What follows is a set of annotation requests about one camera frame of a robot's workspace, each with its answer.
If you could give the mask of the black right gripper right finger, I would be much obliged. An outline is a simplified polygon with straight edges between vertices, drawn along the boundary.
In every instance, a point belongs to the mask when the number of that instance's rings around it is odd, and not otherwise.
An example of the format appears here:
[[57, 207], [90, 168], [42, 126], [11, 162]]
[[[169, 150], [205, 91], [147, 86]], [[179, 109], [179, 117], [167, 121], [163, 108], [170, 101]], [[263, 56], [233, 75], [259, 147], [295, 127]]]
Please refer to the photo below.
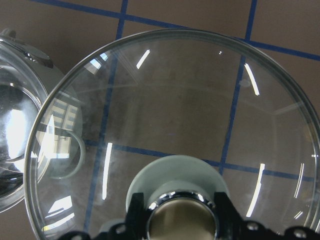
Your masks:
[[217, 237], [221, 240], [241, 240], [243, 218], [225, 192], [214, 193], [217, 215]]

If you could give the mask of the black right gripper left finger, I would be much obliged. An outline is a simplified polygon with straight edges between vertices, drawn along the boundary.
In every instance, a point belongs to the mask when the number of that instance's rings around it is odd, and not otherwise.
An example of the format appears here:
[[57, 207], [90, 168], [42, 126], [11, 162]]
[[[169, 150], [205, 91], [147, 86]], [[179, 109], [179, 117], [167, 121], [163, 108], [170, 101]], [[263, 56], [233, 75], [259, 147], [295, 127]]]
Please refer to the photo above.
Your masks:
[[125, 240], [142, 240], [147, 238], [149, 212], [144, 205], [144, 194], [133, 193], [125, 216]]

